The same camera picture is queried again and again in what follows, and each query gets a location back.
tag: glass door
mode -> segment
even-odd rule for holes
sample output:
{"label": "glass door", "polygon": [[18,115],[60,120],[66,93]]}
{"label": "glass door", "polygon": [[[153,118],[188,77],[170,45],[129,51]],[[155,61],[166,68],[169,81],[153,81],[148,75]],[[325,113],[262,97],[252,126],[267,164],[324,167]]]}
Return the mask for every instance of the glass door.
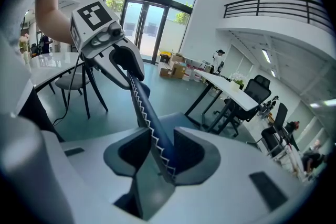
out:
{"label": "glass door", "polygon": [[165,6],[145,2],[127,1],[123,23],[125,36],[140,50],[144,62],[155,64],[162,35]]}

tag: railing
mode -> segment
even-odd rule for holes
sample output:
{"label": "railing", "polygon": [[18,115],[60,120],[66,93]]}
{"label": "railing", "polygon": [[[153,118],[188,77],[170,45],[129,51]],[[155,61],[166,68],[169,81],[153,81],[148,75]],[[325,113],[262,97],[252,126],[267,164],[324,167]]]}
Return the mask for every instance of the railing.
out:
{"label": "railing", "polygon": [[313,0],[242,0],[226,4],[225,7],[224,18],[248,15],[277,16],[333,30],[326,9],[321,3]]}

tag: person in white shirt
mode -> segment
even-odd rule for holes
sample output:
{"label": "person in white shirt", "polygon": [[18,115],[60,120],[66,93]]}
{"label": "person in white shirt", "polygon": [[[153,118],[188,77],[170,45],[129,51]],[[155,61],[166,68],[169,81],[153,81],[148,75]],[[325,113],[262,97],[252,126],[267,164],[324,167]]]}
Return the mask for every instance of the person in white shirt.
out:
{"label": "person in white shirt", "polygon": [[211,74],[216,74],[216,73],[220,73],[222,70],[222,67],[224,66],[224,58],[223,58],[223,54],[225,52],[223,52],[222,50],[218,50],[214,53],[214,55],[212,56],[213,60],[213,64],[212,64],[212,70],[210,71]]}

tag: cardboard box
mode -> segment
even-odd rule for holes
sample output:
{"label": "cardboard box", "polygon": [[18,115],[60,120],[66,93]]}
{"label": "cardboard box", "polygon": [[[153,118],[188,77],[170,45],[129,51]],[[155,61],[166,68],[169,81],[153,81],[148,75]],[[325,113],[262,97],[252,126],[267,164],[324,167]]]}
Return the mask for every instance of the cardboard box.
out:
{"label": "cardboard box", "polygon": [[172,69],[167,63],[159,62],[157,65],[159,69],[159,75],[162,78],[170,78],[172,75]]}
{"label": "cardboard box", "polygon": [[185,62],[185,58],[181,56],[177,56],[176,54],[172,54],[170,61],[172,62]]}
{"label": "cardboard box", "polygon": [[169,65],[172,70],[171,78],[182,79],[184,75],[184,71],[186,69],[186,64],[182,62],[174,62],[171,60],[169,62]]}

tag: ceiling light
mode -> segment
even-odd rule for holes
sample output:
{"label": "ceiling light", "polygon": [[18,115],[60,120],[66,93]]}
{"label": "ceiling light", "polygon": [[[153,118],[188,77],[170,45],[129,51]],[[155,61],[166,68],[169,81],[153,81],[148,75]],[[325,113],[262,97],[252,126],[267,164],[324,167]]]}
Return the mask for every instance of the ceiling light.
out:
{"label": "ceiling light", "polygon": [[310,104],[310,106],[311,106],[312,108],[319,108],[319,107],[320,107],[320,105],[319,105],[319,104],[316,104],[316,103]]}
{"label": "ceiling light", "polygon": [[324,104],[327,105],[327,106],[334,106],[334,105],[336,105],[336,99],[331,99],[331,100],[324,101]]}
{"label": "ceiling light", "polygon": [[271,61],[269,60],[269,57],[268,57],[268,54],[267,54],[267,51],[266,51],[266,50],[263,50],[263,54],[264,54],[266,60],[267,60],[269,63],[271,63]]}

